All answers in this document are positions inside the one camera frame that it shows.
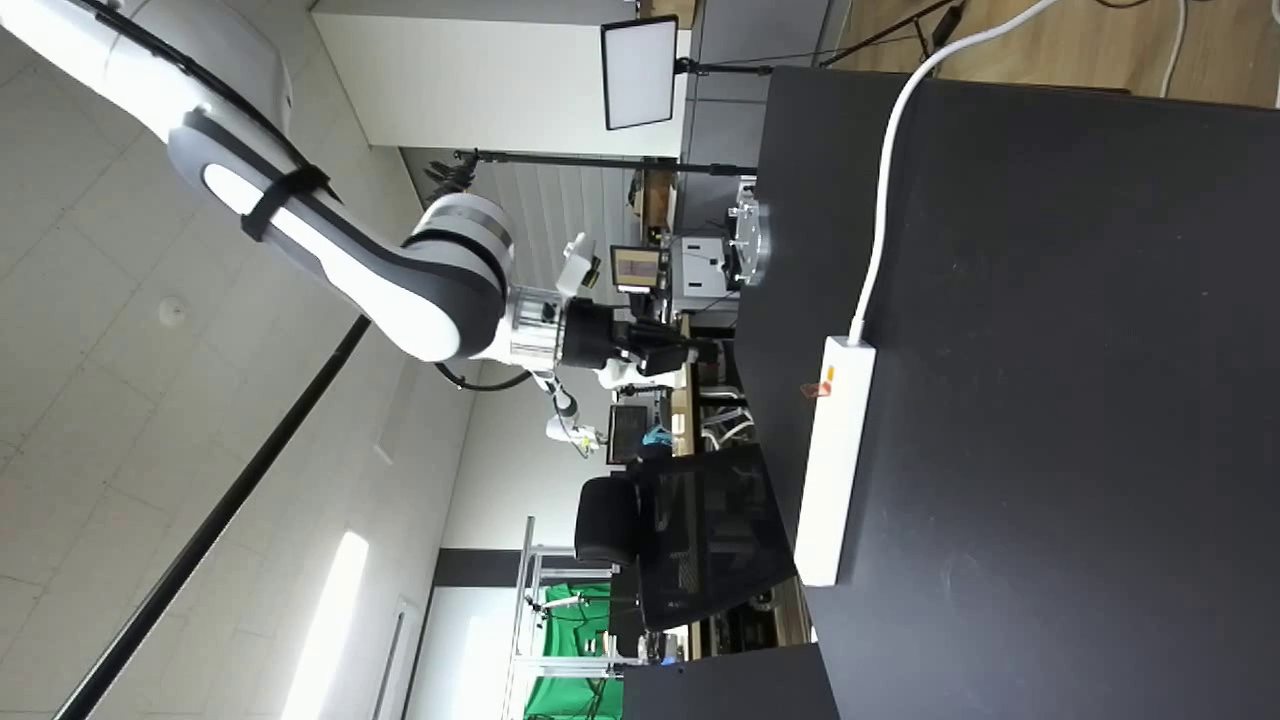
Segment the white cable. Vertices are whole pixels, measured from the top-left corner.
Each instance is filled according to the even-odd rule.
[[[1175,23],[1171,23],[1167,64],[1160,75],[1160,97],[1167,97],[1175,59],[1184,58],[1184,39],[1190,39],[1190,0],[1171,0],[1171,6],[1175,6]]]
[[[872,232],[872,257],[869,257],[869,278],[863,278],[863,291],[852,310],[852,324],[847,324],[847,344],[860,344],[863,340],[863,324],[869,324],[869,310],[872,310],[872,297],[875,297],[875,281],[879,281],[879,264],[885,264],[885,238],[887,238],[887,192],[894,192],[894,154],[897,154],[897,133],[906,124],[906,114],[917,97],[917,90],[925,85],[925,75],[931,69],[941,69],[945,59],[975,49],[975,44],[989,44],[997,37],[1010,37],[1016,28],[1025,28],[1028,21],[1038,21],[1041,12],[1049,12],[1055,0],[1038,0],[1032,10],[1016,12],[1013,21],[997,23],[997,28],[983,28],[983,31],[973,31],[941,54],[931,54],[914,75],[907,85],[897,92],[894,100],[894,114],[887,114],[887,129],[885,129],[885,143],[879,143],[879,175],[875,175],[875,232]]]
[[[717,437],[717,431],[706,430],[700,437],[711,445],[711,452],[719,447],[719,437]]]
[[[741,431],[750,431],[750,430],[757,430],[757,419],[746,419],[746,426],[738,426],[731,431],[723,431],[723,437],[719,437],[719,447],[723,447],[730,442],[738,442]]]

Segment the black table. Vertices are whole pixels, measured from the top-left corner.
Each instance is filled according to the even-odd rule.
[[[711,656],[684,668],[630,668],[630,720],[833,720],[817,647]]]
[[[738,361],[796,532],[822,335],[897,81],[781,73]],[[941,90],[897,166],[844,582],[844,717],[1280,717],[1280,121]]]

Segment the electrical outlet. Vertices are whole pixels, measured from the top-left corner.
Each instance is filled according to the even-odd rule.
[[[875,349],[829,335],[791,556],[804,589],[833,589],[841,582],[844,525],[869,426],[872,376]]]

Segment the white wall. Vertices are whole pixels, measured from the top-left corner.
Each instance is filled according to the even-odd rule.
[[[582,419],[606,431],[607,397],[589,372],[567,372]],[[535,543],[571,543],[576,498],[606,476],[606,456],[576,456],[545,437],[547,401],[534,383],[505,397],[478,397],[473,430],[451,491],[443,550],[521,550],[526,515],[535,515]]]
[[[511,659],[511,589],[442,589],[407,720],[521,720],[535,668]]]
[[[434,16],[315,16],[373,143],[679,156],[677,118],[606,129],[600,28]]]
[[[373,154],[310,0],[238,0],[283,54],[295,129],[341,196],[416,220]],[[0,717],[48,717],[351,322],[176,186],[158,141],[0,39]],[[333,717],[365,717],[402,608],[425,600],[468,397],[385,344],[162,623],[106,717],[278,717],[341,532],[373,572]]]

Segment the floor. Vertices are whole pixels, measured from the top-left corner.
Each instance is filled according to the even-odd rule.
[[[930,0],[855,0],[847,39],[860,39]],[[1103,10],[1095,0],[1059,0],[1041,21],[997,44],[958,58],[945,75],[1001,85],[1094,85],[1160,97],[1175,49],[1182,6],[1190,10],[1184,49],[1167,97],[1217,104],[1278,104],[1280,28],[1267,0],[1144,0],[1141,10]],[[958,37],[1016,16],[1028,0],[973,0]],[[906,73],[919,64],[914,31],[847,58],[836,69]]]

